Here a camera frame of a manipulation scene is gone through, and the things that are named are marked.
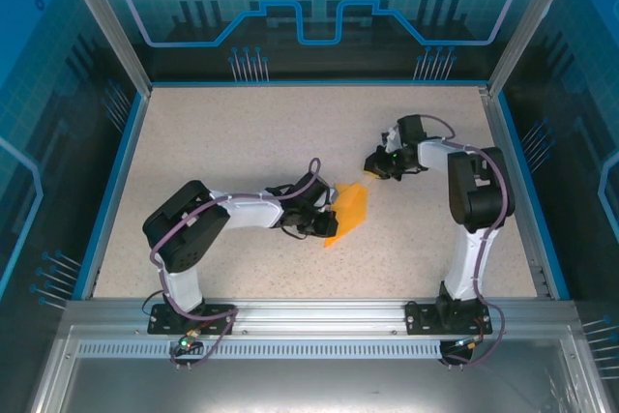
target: enclosure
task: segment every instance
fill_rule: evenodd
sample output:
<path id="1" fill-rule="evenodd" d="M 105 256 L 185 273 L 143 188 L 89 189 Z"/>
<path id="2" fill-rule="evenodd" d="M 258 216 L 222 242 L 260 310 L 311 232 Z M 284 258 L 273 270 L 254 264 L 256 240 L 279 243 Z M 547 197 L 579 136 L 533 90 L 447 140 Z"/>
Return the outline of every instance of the enclosure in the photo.
<path id="1" fill-rule="evenodd" d="M 619 0 L 0 9 L 3 411 L 616 409 Z M 506 332 L 491 308 L 476 366 L 439 363 L 464 335 L 408 334 L 407 304 L 433 303 L 452 266 L 452 181 L 364 177 L 409 114 L 505 158 L 516 210 L 482 284 Z M 176 372 L 178 336 L 149 334 L 142 225 L 190 180 L 261 192 L 313 157 L 329 185 L 364 184 L 365 220 L 329 248 L 220 235 L 197 278 L 238 313 Z M 217 337 L 200 340 L 187 360 Z"/>

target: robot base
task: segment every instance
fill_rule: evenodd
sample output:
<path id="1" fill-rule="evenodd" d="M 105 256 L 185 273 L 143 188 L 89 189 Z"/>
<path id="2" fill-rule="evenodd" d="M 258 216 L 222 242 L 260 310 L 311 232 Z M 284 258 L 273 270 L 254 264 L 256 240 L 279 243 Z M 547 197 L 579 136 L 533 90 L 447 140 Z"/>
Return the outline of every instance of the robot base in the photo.
<path id="1" fill-rule="evenodd" d="M 205 305 L 201 304 L 192 314 L 195 316 L 210 316 L 234 310 L 233 305 Z M 182 336 L 192 329 L 199 328 L 203 336 L 219 336 L 227 325 L 226 318 L 209 321 L 204 324 L 202 321 L 188 319 L 178 314 L 168 303 L 154 305 L 151 309 L 151 317 L 148 323 L 148 334 Z"/>
<path id="2" fill-rule="evenodd" d="M 434 304 L 409 302 L 404 307 L 404 315 L 409 336 L 475 336 L 482 329 L 484 334 L 492 334 L 487 307 L 477 299 L 466 302 L 452 299 L 444 282 Z"/>

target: speckled beige table surface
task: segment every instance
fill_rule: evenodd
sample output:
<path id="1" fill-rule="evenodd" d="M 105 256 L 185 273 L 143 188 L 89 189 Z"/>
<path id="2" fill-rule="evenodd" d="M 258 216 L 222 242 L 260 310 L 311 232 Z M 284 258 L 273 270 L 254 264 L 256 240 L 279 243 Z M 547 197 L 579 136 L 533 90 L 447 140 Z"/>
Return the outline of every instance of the speckled beige table surface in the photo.
<path id="1" fill-rule="evenodd" d="M 363 177 L 380 133 L 404 115 L 449 121 L 457 140 L 492 145 L 475 87 L 156 88 L 103 260 L 95 297 L 145 297 L 160 288 L 141 226 L 192 179 L 223 192 L 296 182 L 312 157 L 330 184 Z M 444 133 L 426 122 L 429 133 Z M 281 231 L 224 231 L 198 265 L 214 298 L 433 297 L 456 246 L 447 177 L 371 183 L 367 220 L 329 249 Z M 534 297 L 516 221 L 495 241 L 489 297 Z"/>

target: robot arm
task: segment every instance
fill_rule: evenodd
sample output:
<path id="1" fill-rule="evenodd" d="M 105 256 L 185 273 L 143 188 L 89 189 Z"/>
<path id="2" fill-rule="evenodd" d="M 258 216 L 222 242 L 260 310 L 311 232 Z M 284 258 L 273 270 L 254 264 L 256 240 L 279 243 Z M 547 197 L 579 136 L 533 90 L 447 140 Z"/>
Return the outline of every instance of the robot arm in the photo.
<path id="1" fill-rule="evenodd" d="M 201 313 L 203 302 L 196 265 L 211 247 L 217 236 L 226 229 L 240 227 L 283 228 L 296 226 L 301 234 L 331 237 L 336 234 L 338 222 L 329 210 L 336 191 L 316 178 L 301 195 L 279 201 L 274 196 L 294 193 L 311 181 L 307 173 L 295 185 L 267 188 L 257 198 L 230 198 L 213 206 L 181 229 L 160 249 L 157 259 L 169 297 L 182 311 Z M 200 181 L 190 181 L 170 197 L 148 220 L 142 230 L 149 246 L 158 241 L 182 218 L 200 205 L 223 192 L 209 191 Z"/>
<path id="2" fill-rule="evenodd" d="M 447 145 L 443 139 L 428 137 L 419 115 L 400 118 L 398 124 L 382 136 L 382 145 L 366 159 L 365 171 L 380 179 L 393 177 L 398 181 L 404 174 L 418 174 L 429 169 L 448 176 L 450 210 L 459 228 L 456 255 L 441 285 L 439 299 L 448 303 L 475 300 L 473 275 L 482 238 L 498 218 L 502 206 L 494 173 L 478 154 Z M 501 151 L 492 147 L 484 152 L 496 162 L 507 180 Z M 509 216 L 514 212 L 514 203 L 509 182 L 507 185 Z M 487 257 L 497 234 L 498 229 L 492 231 L 486 240 L 478 281 L 480 292 Z"/>

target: blue glass wall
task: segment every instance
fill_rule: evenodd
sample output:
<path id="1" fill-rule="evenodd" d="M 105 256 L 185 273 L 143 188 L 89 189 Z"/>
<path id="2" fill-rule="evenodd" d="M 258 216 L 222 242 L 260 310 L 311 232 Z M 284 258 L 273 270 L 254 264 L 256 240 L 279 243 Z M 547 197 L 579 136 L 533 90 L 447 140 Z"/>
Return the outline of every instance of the blue glass wall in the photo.
<path id="1" fill-rule="evenodd" d="M 619 318 L 619 0 L 555 0 L 505 96 L 584 320 Z"/>
<path id="2" fill-rule="evenodd" d="M 135 89 L 82 0 L 0 0 L 0 17 L 4 413 L 29 407 L 74 282 L 42 256 L 79 266 Z"/>
<path id="3" fill-rule="evenodd" d="M 529 0 L 110 0 L 161 80 L 487 79 Z"/>

